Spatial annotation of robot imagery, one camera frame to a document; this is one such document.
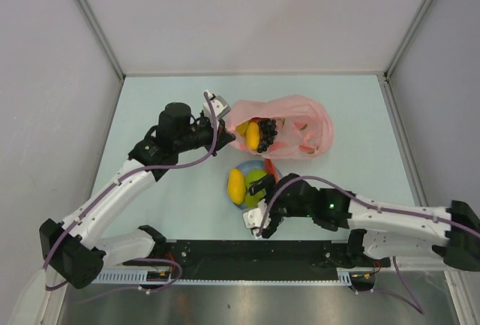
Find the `red fake watermelon slice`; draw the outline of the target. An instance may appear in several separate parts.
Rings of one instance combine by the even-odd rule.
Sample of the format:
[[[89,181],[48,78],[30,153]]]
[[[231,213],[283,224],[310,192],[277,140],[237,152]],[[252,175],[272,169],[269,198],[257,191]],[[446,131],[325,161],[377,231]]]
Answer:
[[[276,166],[274,166],[273,161],[270,158],[264,159],[264,169],[268,175],[273,175],[274,181],[278,182],[279,175]]]

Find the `yellow fake mango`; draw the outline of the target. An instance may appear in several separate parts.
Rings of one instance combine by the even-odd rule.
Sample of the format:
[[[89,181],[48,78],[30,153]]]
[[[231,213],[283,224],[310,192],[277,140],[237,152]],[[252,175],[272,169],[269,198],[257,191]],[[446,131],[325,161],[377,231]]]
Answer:
[[[243,173],[237,168],[231,169],[227,182],[227,193],[235,205],[242,205],[245,201],[246,186]]]

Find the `pink plastic bag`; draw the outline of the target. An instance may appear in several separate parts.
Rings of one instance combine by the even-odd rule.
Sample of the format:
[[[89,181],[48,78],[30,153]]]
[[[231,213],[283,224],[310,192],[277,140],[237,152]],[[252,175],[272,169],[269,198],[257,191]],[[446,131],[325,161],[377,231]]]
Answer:
[[[247,128],[272,120],[276,135],[264,150],[249,147]],[[226,128],[234,133],[231,145],[238,150],[270,159],[306,160],[325,154],[334,141],[334,126],[325,107],[302,95],[272,101],[239,100],[226,117]]]

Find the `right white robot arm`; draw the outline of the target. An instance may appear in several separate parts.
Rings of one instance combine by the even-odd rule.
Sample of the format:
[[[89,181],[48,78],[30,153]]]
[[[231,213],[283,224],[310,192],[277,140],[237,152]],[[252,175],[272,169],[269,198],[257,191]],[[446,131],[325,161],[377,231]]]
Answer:
[[[280,180],[266,175],[246,186],[261,200],[244,214],[246,227],[268,239],[285,218],[309,218],[324,230],[349,231],[346,258],[355,266],[386,257],[437,257],[453,269],[479,270],[479,217],[465,202],[447,207],[396,205],[368,199],[325,180],[291,173]]]

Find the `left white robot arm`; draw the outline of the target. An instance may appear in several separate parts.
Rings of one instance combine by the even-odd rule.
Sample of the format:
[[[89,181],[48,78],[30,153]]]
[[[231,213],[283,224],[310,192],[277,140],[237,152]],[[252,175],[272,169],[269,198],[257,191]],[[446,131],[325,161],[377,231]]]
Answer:
[[[127,160],[103,190],[62,221],[46,220],[39,229],[43,269],[54,269],[76,289],[91,284],[105,266],[128,261],[160,263],[167,252],[166,238],[143,225],[123,236],[105,238],[104,231],[143,191],[168,170],[181,168],[183,152],[217,152],[236,138],[226,129],[230,106],[222,98],[206,95],[198,118],[184,103],[167,104],[158,123],[128,153]]]

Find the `yellow fake lemon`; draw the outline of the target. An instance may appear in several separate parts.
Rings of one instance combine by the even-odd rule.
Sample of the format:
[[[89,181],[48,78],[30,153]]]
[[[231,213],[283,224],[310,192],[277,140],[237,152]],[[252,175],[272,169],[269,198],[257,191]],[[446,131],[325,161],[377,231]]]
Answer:
[[[260,127],[256,122],[243,122],[235,128],[236,132],[243,137],[244,147],[256,151],[260,145]]]

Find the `black fake grape bunch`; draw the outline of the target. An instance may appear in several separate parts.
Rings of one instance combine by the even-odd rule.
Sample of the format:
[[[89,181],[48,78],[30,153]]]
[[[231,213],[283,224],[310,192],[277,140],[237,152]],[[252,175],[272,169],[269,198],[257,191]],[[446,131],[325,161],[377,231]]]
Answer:
[[[257,147],[258,153],[267,152],[269,147],[274,143],[278,134],[277,121],[275,119],[261,119],[258,122],[260,131],[260,140]]]

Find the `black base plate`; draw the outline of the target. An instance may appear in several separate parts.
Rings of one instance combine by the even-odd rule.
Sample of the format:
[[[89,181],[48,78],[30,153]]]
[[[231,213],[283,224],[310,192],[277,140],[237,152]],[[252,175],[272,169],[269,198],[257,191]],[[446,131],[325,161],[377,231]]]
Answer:
[[[168,254],[194,278],[214,274],[240,278],[254,272],[260,278],[273,278],[294,271],[306,272],[307,278],[320,269],[391,266],[387,257],[374,260],[345,242],[327,240],[167,240],[154,247],[147,261],[129,260],[124,265],[152,265]]]

